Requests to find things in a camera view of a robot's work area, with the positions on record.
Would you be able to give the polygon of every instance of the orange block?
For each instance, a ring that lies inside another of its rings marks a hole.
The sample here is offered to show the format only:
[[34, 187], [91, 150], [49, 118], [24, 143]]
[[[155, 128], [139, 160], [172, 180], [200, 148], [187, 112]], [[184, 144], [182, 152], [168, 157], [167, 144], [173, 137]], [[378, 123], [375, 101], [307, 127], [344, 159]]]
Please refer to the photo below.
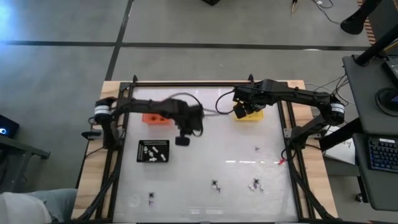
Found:
[[142, 122], [147, 124], [169, 124], [170, 120], [159, 114], [143, 114]]

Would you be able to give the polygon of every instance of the black card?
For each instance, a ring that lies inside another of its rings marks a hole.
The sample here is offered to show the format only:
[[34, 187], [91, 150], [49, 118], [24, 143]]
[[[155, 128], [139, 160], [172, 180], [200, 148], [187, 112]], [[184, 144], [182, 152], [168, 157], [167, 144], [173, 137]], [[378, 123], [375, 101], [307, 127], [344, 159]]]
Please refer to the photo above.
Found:
[[168, 162], [169, 140], [140, 140], [137, 162]]

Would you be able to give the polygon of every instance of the white paper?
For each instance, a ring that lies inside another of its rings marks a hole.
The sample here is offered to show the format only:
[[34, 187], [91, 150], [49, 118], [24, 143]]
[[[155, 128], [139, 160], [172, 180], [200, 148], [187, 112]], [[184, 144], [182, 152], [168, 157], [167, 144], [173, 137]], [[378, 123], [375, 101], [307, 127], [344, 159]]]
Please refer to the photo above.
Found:
[[[337, 130], [339, 130], [339, 127], [332, 126], [326, 135], [329, 135]], [[355, 165], [355, 147], [353, 139], [349, 139], [331, 149], [328, 149], [325, 153], [325, 156]]]

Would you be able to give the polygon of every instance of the gray floor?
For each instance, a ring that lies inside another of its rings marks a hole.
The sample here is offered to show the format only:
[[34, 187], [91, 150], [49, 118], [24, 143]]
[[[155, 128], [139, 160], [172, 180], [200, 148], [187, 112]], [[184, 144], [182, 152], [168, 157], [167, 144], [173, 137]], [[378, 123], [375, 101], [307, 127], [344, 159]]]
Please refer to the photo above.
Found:
[[[356, 0], [335, 0], [336, 21], [357, 9]], [[348, 35], [326, 20], [310, 0], [290, 15], [289, 0], [135, 0], [125, 42], [367, 46], [366, 35]], [[127, 0], [2, 0], [0, 40], [114, 42]], [[89, 128], [87, 118], [101, 91], [112, 47], [0, 45], [0, 114], [21, 124], [17, 139], [51, 151], [34, 159], [25, 190], [74, 187]], [[113, 80], [304, 79], [307, 88], [342, 76], [341, 57], [360, 52], [233, 49], [122, 48]], [[353, 100], [349, 86], [340, 93]], [[348, 106], [346, 120], [357, 116]], [[353, 201], [352, 179], [330, 179], [338, 213], [352, 221], [397, 221]]]

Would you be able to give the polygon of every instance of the wooden table frame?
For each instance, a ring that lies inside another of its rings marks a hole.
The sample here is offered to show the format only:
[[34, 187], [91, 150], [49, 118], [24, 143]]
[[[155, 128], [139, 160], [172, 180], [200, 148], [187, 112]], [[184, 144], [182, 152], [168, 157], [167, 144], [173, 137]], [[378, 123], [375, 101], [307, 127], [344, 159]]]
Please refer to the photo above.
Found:
[[[286, 81], [289, 87], [299, 87], [304, 89], [302, 80]], [[100, 98], [109, 96], [114, 97], [132, 97], [133, 88], [135, 87], [154, 87], [154, 86], [233, 86], [248, 83], [248, 81], [193, 81], [193, 82], [140, 82], [134, 77], [133, 82], [104, 82]], [[279, 113], [282, 125], [286, 128], [294, 127], [296, 124], [303, 126], [309, 122], [312, 112], [309, 106], [279, 102]], [[124, 129], [127, 128], [128, 116], [119, 118], [119, 125]], [[318, 141], [309, 139], [308, 143], [318, 146]], [[98, 149], [102, 146], [102, 140], [92, 140], [88, 143], [86, 154]], [[113, 171], [115, 164], [121, 163], [123, 156], [123, 148], [119, 151], [100, 150], [83, 161], [81, 174], [79, 178], [78, 195], [75, 202], [72, 218], [79, 217], [90, 205], [96, 194], [100, 191], [101, 186], [109, 177], [109, 173]], [[337, 217], [335, 203], [331, 194], [331, 189], [326, 173], [325, 164], [323, 162], [322, 152], [313, 147], [306, 147], [305, 150], [299, 151], [294, 164], [299, 170], [304, 182], [309, 185], [311, 191], [326, 208], [326, 210]], [[312, 206], [307, 201], [306, 196], [297, 183], [292, 179], [292, 188], [295, 196], [295, 204], [297, 215], [301, 218], [320, 218], [317, 212], [314, 212]], [[110, 223], [113, 220], [113, 210], [116, 201], [116, 192], [118, 187], [118, 178], [113, 186], [107, 191], [104, 200], [100, 203], [95, 215], [90, 219], [97, 222]]]

